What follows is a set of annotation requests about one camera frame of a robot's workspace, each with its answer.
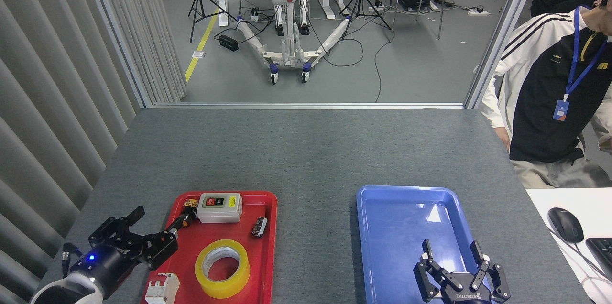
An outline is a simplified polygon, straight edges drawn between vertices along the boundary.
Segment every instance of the plastic tray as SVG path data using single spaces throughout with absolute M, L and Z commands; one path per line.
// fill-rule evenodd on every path
M 476 272 L 472 234 L 449 189 L 365 186 L 357 193 L 357 211 L 368 304 L 423 302 L 413 273 L 423 239 L 447 271 Z
M 199 200 L 202 193 L 193 191 L 178 197 L 166 225 L 180 215 L 185 200 Z M 242 196 L 242 216 L 238 223 L 202 224 L 196 220 L 190 227 L 179 230 L 179 249 L 161 267 L 151 272 L 147 286 L 150 280 L 159 279 L 158 273 L 174 273 L 181 282 L 175 304 L 270 304 L 273 288 L 277 198 L 273 193 L 266 191 L 240 191 L 240 195 Z M 262 237 L 251 235 L 258 217 L 268 219 Z M 237 295 L 225 299 L 215 299 L 206 295 L 194 273 L 197 256 L 208 244 L 218 239 L 234 239 L 242 244 L 247 250 L 251 266 L 251 276 L 246 286 Z M 144 294 L 140 302 L 146 304 Z

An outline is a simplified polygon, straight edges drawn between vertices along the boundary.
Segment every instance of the black mouse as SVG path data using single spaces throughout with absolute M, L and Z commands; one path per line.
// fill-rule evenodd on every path
M 584 233 L 580 222 L 568 210 L 554 207 L 548 211 L 548 219 L 557 230 L 559 236 L 569 243 L 579 243 L 584 239 Z

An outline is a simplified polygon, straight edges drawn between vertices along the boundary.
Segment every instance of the gray tabletop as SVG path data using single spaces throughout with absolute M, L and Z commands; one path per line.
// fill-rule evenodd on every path
M 99 224 L 139 205 L 131 231 L 160 231 L 186 191 L 270 191 L 273 303 L 364 304 L 363 185 L 452 189 L 483 252 L 505 267 L 508 303 L 590 303 L 476 110 L 142 110 L 67 240 L 89 250 Z M 43 284 L 60 274 L 58 257 Z M 106 302 L 137 303 L 146 277 L 139 265 Z

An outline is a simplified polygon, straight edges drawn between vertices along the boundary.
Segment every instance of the packing tape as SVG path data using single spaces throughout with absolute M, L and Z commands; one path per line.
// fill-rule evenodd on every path
M 238 260 L 238 268 L 229 278 L 221 281 L 208 277 L 210 267 L 222 258 Z M 249 280 L 251 267 L 247 251 L 233 239 L 219 239 L 205 247 L 195 261 L 195 276 L 204 292 L 212 298 L 229 298 L 239 293 Z

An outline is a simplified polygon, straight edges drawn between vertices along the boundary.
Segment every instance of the black and white jacket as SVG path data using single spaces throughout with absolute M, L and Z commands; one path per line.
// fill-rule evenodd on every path
M 492 127 L 505 126 L 511 137 L 510 158 L 555 162 L 583 157 L 578 136 L 590 121 L 604 143 L 612 138 L 612 37 L 593 32 L 580 17 L 576 78 L 602 43 L 601 57 L 575 91 L 566 120 L 553 119 L 563 99 L 573 57 L 574 12 L 535 16 L 512 32 L 485 93 L 481 112 Z M 502 80 L 499 97 L 495 80 Z

